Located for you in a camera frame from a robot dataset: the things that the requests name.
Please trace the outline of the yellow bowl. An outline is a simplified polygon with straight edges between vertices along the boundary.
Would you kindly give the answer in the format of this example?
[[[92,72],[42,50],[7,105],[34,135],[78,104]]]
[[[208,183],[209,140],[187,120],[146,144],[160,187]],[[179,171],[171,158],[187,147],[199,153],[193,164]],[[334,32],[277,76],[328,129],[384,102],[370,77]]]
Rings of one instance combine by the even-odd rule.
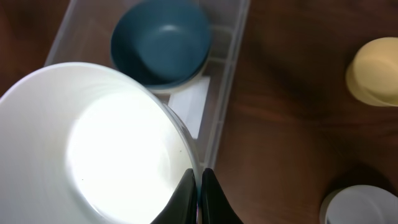
[[[397,38],[383,37],[363,45],[346,70],[346,85],[358,101],[397,106]]]

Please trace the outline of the light grey bowl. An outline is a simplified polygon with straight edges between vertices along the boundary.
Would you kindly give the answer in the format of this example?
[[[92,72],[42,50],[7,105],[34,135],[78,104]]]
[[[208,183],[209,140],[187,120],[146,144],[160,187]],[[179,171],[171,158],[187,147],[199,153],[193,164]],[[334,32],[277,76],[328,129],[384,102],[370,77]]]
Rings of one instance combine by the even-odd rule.
[[[328,194],[321,224],[397,224],[397,197],[372,185],[354,185]]]

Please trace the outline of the dark blue bowl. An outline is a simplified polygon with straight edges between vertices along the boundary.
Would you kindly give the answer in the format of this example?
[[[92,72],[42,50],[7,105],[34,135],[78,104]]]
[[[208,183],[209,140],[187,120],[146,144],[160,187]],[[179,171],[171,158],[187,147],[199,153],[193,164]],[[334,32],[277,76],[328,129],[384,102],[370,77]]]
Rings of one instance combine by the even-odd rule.
[[[210,48],[210,23],[193,1],[141,1],[120,18],[110,41],[114,66],[158,90],[192,79]]]

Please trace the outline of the white bowl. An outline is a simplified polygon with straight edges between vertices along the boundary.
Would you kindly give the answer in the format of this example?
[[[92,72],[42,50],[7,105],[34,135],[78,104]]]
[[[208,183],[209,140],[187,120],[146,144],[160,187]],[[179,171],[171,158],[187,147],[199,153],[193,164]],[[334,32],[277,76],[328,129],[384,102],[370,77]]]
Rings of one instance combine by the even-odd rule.
[[[179,117],[128,76],[58,63],[1,97],[2,223],[151,223],[195,143]]]

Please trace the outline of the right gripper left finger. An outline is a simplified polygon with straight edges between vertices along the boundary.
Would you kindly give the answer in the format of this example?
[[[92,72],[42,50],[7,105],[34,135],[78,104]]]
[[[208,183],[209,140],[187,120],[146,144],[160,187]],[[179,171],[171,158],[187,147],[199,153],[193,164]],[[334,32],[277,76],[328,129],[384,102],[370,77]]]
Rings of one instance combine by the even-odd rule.
[[[151,224],[196,224],[197,186],[193,169],[187,169],[168,204]]]

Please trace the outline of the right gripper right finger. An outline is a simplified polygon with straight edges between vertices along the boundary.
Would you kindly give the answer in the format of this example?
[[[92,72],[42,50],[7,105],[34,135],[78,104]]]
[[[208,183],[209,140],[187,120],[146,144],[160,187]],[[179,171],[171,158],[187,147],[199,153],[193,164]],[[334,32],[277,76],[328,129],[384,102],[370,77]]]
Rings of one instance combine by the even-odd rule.
[[[243,224],[210,168],[206,168],[202,174],[201,206],[203,224]]]

